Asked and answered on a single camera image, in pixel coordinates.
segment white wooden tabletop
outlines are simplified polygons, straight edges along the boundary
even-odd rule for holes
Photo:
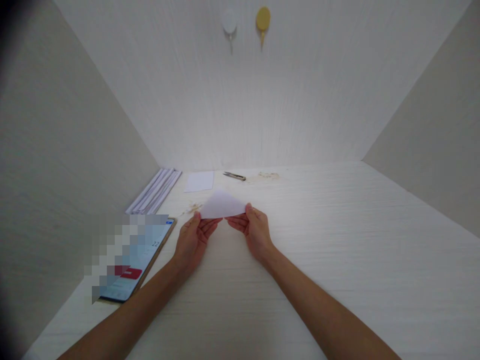
[[[480,239],[362,162],[230,169],[224,189],[268,215],[275,245],[403,359],[480,354]],[[268,177],[259,175],[276,173]],[[191,205],[183,174],[159,210],[178,218],[149,280],[172,257]],[[82,286],[30,349],[55,359],[115,310]],[[321,350],[243,236],[222,221],[197,271],[129,359],[318,359]]]

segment phone screen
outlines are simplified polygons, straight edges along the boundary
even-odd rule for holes
[[[139,256],[130,257],[130,267],[100,296],[101,299],[124,303],[132,295],[142,275],[152,261],[160,244],[173,226],[174,219],[169,218],[165,225],[146,225],[144,251]]]

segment small scissors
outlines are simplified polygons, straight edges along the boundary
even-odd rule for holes
[[[223,175],[228,176],[230,178],[237,179],[237,180],[241,180],[241,181],[247,180],[247,178],[245,176],[237,175],[237,174],[234,174],[234,173],[231,173],[231,172],[228,172],[228,171],[225,171],[223,173]]]

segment white paper card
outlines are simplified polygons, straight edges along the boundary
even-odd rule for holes
[[[243,214],[247,204],[223,190],[216,190],[201,207],[202,219],[217,219]]]
[[[186,181],[186,188],[184,193],[191,193],[195,191],[210,190],[214,187],[214,172],[192,172],[188,175]]]

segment hand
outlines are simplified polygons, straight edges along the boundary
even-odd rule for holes
[[[245,235],[248,249],[255,259],[264,264],[268,255],[275,250],[270,238],[269,219],[260,210],[248,203],[245,213],[225,218],[228,225]]]
[[[191,275],[202,260],[210,235],[215,231],[221,218],[203,219],[198,211],[180,229],[173,260]]]

